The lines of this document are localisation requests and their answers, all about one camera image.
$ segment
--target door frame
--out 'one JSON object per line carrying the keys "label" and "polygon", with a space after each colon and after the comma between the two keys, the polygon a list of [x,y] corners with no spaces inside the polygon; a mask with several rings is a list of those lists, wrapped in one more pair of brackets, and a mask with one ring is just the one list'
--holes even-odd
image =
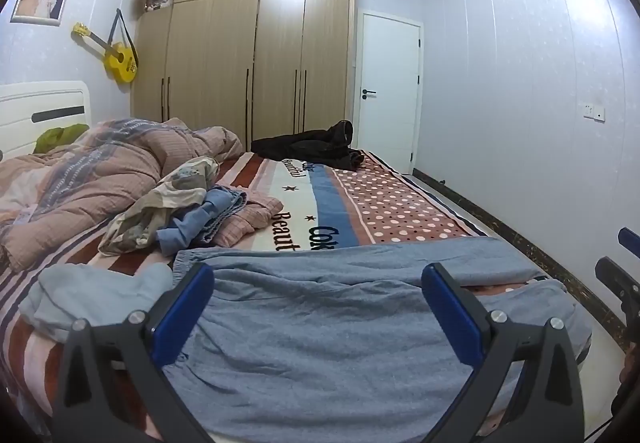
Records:
{"label": "door frame", "polygon": [[392,14],[385,14],[384,12],[376,12],[374,10],[358,10],[358,35],[356,46],[356,58],[355,58],[355,77],[353,88],[353,148],[358,148],[358,131],[360,128],[360,93],[362,92],[362,49],[364,41],[364,17],[373,16],[381,17],[382,19],[396,20],[404,24],[410,24],[416,26],[419,29],[419,38],[421,46],[418,52],[419,66],[418,74],[420,76],[420,84],[418,85],[418,94],[415,102],[415,124],[414,124],[414,142],[412,144],[412,152],[414,158],[409,164],[409,172],[414,170],[415,158],[418,149],[418,133],[420,132],[420,113],[422,112],[422,88],[424,87],[424,24],[417,20],[406,19],[405,17],[393,16]]}

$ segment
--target light switch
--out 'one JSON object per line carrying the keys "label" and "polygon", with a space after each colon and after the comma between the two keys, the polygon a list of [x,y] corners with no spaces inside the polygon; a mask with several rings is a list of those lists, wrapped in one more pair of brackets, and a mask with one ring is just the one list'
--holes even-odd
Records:
{"label": "light switch", "polygon": [[593,119],[604,122],[604,106],[593,106]]}

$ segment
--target metal screw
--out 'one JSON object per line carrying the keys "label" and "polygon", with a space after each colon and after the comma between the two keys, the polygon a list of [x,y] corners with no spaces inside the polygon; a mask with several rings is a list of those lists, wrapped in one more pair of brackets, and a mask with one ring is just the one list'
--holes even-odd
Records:
{"label": "metal screw", "polygon": [[140,324],[142,321],[144,321],[145,317],[146,314],[144,311],[137,310],[129,314],[129,322],[131,322],[132,324]]}
{"label": "metal screw", "polygon": [[87,321],[83,318],[79,318],[78,320],[75,320],[73,324],[71,324],[71,329],[73,331],[82,331],[84,328],[86,328],[86,325]]}
{"label": "metal screw", "polygon": [[564,322],[562,322],[562,319],[559,319],[559,318],[557,318],[557,317],[553,317],[553,318],[551,319],[551,327],[552,327],[553,329],[561,330],[561,329],[563,329],[563,328],[564,328]]}
{"label": "metal screw", "polygon": [[507,322],[507,318],[507,314],[504,311],[500,311],[499,309],[491,312],[491,319],[498,324],[504,324],[505,322]]}

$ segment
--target guitar strap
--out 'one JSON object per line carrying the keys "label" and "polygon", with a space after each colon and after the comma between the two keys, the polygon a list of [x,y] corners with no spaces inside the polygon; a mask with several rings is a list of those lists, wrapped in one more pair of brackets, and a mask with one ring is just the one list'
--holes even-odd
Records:
{"label": "guitar strap", "polygon": [[129,44],[131,45],[131,49],[133,50],[133,58],[136,60],[136,66],[140,66],[140,62],[138,61],[138,53],[136,52],[136,46],[133,44],[131,36],[129,35],[129,30],[127,30],[127,23],[124,22],[124,17],[122,17],[122,11],[119,8],[116,9],[116,17],[115,19],[113,19],[113,24],[111,25],[111,33],[109,34],[109,40],[107,41],[107,44],[111,46],[111,43],[113,42],[113,36],[116,33],[116,26],[118,25],[118,19],[122,21],[122,25],[124,26],[124,33],[127,34],[127,40],[129,41]]}

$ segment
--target yellow guitar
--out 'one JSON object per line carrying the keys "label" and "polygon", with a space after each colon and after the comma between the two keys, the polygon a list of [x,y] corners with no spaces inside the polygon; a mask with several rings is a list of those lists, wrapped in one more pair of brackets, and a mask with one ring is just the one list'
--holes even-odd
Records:
{"label": "yellow guitar", "polygon": [[131,83],[133,81],[136,77],[138,66],[136,65],[136,59],[131,48],[127,48],[127,46],[121,42],[110,46],[80,22],[76,22],[74,33],[89,37],[104,48],[104,65],[107,69],[113,71],[119,82]]}

